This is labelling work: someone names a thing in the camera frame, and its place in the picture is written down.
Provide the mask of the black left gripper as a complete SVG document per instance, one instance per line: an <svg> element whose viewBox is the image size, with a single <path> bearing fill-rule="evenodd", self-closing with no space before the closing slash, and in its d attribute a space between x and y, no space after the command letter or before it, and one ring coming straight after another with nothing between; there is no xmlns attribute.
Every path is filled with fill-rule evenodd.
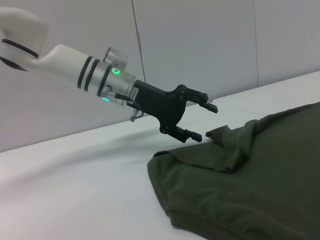
<svg viewBox="0 0 320 240"><path fill-rule="evenodd" d="M140 80L135 81L130 94L132 101L128 102L127 106L155 117L163 134L173 135L182 143L189 138L200 143L203 139L201 134L177 126L186 108L184 94L189 102L218 113L218 107L208 102L209 97L204 92L187 88L185 85L179 85L172 91L164 91Z"/></svg>

